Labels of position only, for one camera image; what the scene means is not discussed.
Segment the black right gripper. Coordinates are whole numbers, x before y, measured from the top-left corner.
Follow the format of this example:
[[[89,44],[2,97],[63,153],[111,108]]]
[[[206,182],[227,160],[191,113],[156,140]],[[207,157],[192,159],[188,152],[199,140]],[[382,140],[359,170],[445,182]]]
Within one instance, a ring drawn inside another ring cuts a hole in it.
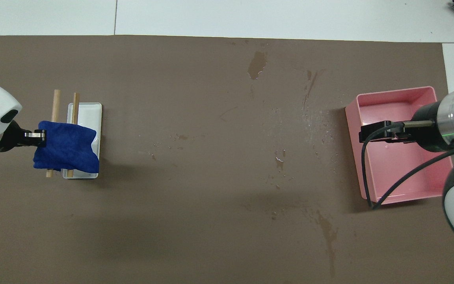
[[[359,131],[359,143],[364,143],[367,137],[375,131],[390,126],[378,135],[374,136],[370,142],[385,143],[417,143],[421,148],[430,152],[447,152],[454,149],[454,139],[452,142],[446,142],[442,137],[437,126],[437,113],[441,102],[427,104],[418,109],[411,121],[431,121],[431,126],[413,127],[406,129],[407,137],[399,137],[397,132],[404,127],[400,121],[379,121],[363,125]]]

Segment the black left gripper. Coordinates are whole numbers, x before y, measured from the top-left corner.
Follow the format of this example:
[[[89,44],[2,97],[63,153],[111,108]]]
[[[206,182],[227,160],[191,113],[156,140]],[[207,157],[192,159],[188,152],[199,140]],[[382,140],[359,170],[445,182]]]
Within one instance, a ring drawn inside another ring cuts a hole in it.
[[[34,140],[30,137],[26,137],[25,134],[27,133],[32,133],[32,131],[20,128],[20,125],[15,120],[12,120],[8,128],[2,134],[0,140],[0,153],[10,151],[15,147],[46,147],[47,139],[45,129],[36,129],[34,131]]]

